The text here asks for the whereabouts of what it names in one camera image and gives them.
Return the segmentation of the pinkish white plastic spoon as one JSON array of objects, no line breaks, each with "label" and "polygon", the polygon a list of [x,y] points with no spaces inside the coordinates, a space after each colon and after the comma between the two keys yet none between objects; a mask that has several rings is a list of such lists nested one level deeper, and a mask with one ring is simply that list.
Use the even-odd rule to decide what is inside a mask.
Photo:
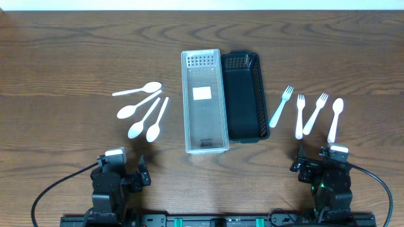
[{"label": "pinkish white plastic spoon", "polygon": [[337,98],[334,103],[333,103],[333,120],[329,129],[328,137],[327,137],[327,142],[328,143],[333,143],[335,142],[335,137],[336,137],[336,129],[338,125],[338,118],[341,112],[343,111],[343,100],[341,98]]}]

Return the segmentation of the black plastic mesh basket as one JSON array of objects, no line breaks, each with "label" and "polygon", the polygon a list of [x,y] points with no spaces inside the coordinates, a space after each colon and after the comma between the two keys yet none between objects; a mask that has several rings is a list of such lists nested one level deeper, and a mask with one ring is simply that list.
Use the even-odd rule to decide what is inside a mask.
[{"label": "black plastic mesh basket", "polygon": [[257,143],[270,136],[259,55],[233,50],[221,55],[230,141]]}]

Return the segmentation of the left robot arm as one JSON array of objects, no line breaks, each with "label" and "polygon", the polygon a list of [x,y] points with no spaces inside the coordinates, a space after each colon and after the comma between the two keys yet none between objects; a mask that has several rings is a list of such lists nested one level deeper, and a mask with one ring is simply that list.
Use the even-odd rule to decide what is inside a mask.
[{"label": "left robot arm", "polygon": [[138,171],[128,173],[123,154],[102,155],[98,167],[91,172],[93,186],[92,220],[94,224],[119,225],[126,218],[129,196],[151,185],[144,157],[138,162]]}]

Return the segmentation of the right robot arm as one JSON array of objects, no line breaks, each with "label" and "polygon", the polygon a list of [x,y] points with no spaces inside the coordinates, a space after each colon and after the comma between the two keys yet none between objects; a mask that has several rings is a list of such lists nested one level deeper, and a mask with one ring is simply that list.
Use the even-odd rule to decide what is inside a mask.
[{"label": "right robot arm", "polygon": [[314,208],[307,219],[318,223],[347,219],[353,199],[348,148],[329,143],[321,148],[320,155],[322,160],[309,158],[300,145],[290,167],[291,172],[299,174],[298,181],[311,185]]}]

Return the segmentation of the white plastic fork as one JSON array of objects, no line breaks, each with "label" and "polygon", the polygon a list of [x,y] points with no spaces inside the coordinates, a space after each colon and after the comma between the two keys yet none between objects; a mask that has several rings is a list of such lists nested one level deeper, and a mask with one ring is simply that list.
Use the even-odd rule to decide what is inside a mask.
[{"label": "white plastic fork", "polygon": [[297,122],[295,127],[295,138],[300,140],[303,137],[302,111],[306,105],[303,94],[298,94],[297,97]]},{"label": "white plastic fork", "polygon": [[317,99],[316,101],[316,108],[313,111],[312,115],[310,116],[309,120],[307,121],[306,125],[304,126],[302,132],[304,135],[309,135],[313,125],[316,121],[316,118],[320,112],[320,110],[325,106],[325,103],[328,99],[328,94],[327,93],[322,93],[322,95]]}]

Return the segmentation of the white plastic spoon top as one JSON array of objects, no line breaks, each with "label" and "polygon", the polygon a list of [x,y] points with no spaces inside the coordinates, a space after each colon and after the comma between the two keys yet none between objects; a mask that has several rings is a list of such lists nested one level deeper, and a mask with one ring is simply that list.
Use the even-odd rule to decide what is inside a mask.
[{"label": "white plastic spoon top", "polygon": [[139,91],[143,91],[145,93],[153,93],[158,91],[162,87],[162,83],[153,81],[145,84],[142,88],[136,88],[132,90],[124,90],[124,91],[118,91],[112,94],[112,96],[121,96],[121,95],[127,95],[131,93],[136,93]]}]

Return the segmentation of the light blue plastic fork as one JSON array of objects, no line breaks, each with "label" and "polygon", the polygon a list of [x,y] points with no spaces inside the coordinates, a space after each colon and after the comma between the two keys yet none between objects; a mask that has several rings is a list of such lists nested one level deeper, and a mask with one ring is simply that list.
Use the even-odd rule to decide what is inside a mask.
[{"label": "light blue plastic fork", "polygon": [[272,127],[272,128],[276,127],[276,125],[277,125],[277,123],[279,121],[279,118],[280,118],[280,116],[282,114],[282,110],[283,110],[286,102],[290,99],[290,97],[291,97],[291,95],[293,93],[293,90],[294,90],[293,86],[287,86],[287,88],[283,92],[282,100],[281,100],[278,108],[276,109],[275,113],[273,114],[273,116],[272,116],[272,118],[270,120],[270,123],[269,123],[270,127]]}]

